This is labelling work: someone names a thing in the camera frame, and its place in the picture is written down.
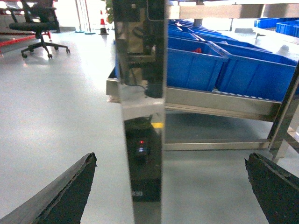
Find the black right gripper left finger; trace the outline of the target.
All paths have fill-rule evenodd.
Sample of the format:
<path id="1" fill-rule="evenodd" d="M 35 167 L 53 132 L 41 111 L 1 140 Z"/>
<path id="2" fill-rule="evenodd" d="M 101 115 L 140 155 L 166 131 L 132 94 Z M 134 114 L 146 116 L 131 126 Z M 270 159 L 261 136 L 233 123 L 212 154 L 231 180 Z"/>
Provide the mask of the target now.
<path id="1" fill-rule="evenodd" d="M 40 192 L 0 219 L 2 224 L 79 224 L 97 158 L 88 153 Z"/>

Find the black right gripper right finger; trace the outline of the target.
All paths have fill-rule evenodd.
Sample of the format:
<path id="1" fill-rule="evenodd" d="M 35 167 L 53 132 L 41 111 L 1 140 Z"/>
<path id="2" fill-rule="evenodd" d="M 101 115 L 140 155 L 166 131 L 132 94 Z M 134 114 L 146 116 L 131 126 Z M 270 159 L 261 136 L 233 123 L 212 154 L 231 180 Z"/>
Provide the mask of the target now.
<path id="1" fill-rule="evenodd" d="M 245 160 L 253 193 L 270 224 L 299 222 L 299 178 L 258 153 Z"/>

